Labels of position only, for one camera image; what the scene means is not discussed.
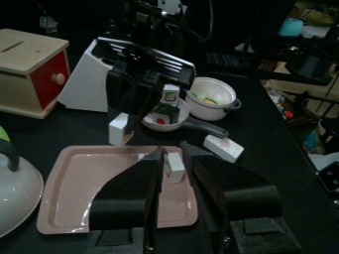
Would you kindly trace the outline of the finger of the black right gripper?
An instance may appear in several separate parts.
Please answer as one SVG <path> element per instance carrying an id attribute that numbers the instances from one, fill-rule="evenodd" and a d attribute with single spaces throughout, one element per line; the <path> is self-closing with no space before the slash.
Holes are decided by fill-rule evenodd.
<path id="1" fill-rule="evenodd" d="M 163 83 L 157 73 L 148 73 L 136 86 L 136 116 L 142 118 L 157 104 L 163 91 Z"/>
<path id="2" fill-rule="evenodd" d="M 105 97 L 108 122 L 121 119 L 125 122 L 122 138 L 126 138 L 133 130 L 133 83 L 124 73 L 110 70 L 105 77 Z"/>

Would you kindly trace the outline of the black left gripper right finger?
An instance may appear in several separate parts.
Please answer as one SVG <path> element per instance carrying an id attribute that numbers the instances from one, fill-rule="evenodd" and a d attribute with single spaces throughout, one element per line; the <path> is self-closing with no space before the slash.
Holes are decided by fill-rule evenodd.
<path id="1" fill-rule="evenodd" d="M 208 254 L 299 254 L 275 185 L 188 142 L 180 148 L 204 207 Z"/>

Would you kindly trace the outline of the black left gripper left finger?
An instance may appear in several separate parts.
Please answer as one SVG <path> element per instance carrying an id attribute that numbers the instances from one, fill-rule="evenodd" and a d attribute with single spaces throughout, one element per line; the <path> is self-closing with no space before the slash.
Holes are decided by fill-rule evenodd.
<path id="1" fill-rule="evenodd" d="M 153 254 L 167 152 L 157 147 L 101 187 L 90 202 L 84 254 Z"/>

